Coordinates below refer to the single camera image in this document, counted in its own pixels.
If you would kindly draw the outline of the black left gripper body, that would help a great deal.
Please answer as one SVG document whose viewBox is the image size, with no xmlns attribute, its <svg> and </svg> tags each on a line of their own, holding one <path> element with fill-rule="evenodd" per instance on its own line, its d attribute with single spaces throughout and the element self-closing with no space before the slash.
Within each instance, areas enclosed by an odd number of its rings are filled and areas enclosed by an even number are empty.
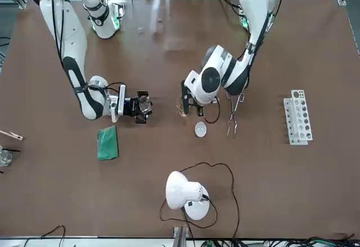
<svg viewBox="0 0 360 247">
<path fill-rule="evenodd" d="M 183 107 L 200 107 L 200 104 L 192 96 L 191 91 L 185 86 L 185 80 L 181 81 L 181 92 Z"/>
</svg>

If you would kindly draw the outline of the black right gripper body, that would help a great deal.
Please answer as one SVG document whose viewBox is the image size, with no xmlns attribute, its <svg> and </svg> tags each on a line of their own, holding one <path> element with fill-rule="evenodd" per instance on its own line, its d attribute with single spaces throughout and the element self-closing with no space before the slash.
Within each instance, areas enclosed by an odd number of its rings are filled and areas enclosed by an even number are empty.
<svg viewBox="0 0 360 247">
<path fill-rule="evenodd" d="M 126 97 L 124 99 L 123 115 L 137 116 L 139 114 L 139 98 L 138 97 Z"/>
</svg>

